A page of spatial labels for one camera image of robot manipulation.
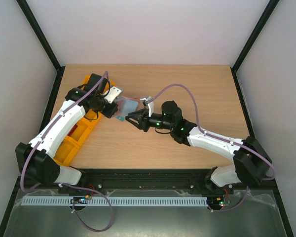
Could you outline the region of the teal credit card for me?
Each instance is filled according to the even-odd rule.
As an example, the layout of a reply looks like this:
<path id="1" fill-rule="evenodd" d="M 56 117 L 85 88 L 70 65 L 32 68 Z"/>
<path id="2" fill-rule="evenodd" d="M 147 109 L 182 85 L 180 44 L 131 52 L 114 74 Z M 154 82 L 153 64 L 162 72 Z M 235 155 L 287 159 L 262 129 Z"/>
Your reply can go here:
<path id="1" fill-rule="evenodd" d="M 122 117 L 122 116 L 116 116 L 116 118 L 117 118 L 119 121 L 125 121 L 125 117 Z"/>

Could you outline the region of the pink card holder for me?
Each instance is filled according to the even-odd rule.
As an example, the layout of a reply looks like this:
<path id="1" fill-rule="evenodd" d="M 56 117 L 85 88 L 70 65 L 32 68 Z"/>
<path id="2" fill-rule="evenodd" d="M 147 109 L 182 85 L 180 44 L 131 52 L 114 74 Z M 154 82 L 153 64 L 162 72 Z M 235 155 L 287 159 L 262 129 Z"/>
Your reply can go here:
<path id="1" fill-rule="evenodd" d="M 114 102 L 117 104 L 117 112 L 114 114 L 114 117 L 124 118 L 129 113 L 136 111 L 139 105 L 139 99 L 128 97 L 119 97 Z"/>

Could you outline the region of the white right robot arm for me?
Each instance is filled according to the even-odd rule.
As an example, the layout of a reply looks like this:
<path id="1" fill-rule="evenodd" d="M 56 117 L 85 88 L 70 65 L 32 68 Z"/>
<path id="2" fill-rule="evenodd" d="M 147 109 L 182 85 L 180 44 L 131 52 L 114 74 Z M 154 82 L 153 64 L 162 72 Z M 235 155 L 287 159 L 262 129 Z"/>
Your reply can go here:
<path id="1" fill-rule="evenodd" d="M 166 101 L 161 113 L 156 114 L 152 106 L 131 112 L 126 120 L 139 130 L 147 132 L 151 127 L 167 129 L 170 136 L 179 144 L 199 147 L 223 156 L 232 162 L 225 167 L 214 167 L 205 181 L 206 190 L 217 193 L 223 186 L 243 183 L 257 188 L 267 178 L 271 159 L 254 137 L 236 139 L 222 136 L 207 130 L 201 131 L 197 124 L 183 118 L 182 111 L 175 101 Z"/>

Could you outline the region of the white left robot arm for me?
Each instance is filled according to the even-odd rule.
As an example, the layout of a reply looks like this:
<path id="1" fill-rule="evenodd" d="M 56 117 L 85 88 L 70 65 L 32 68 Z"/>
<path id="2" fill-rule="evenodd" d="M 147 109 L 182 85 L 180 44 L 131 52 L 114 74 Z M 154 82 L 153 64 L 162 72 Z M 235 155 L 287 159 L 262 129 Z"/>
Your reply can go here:
<path id="1" fill-rule="evenodd" d="M 19 143 L 15 149 L 17 159 L 24 162 L 20 178 L 22 191 L 31 191 L 24 186 L 26 177 L 36 181 L 33 188 L 40 184 L 77 185 L 82 172 L 57 164 L 53 158 L 74 125 L 89 111 L 109 119 L 113 117 L 118 111 L 115 100 L 121 93 L 122 89 L 112 86 L 107 72 L 102 76 L 91 74 L 88 83 L 71 89 L 46 127 L 29 143 Z"/>

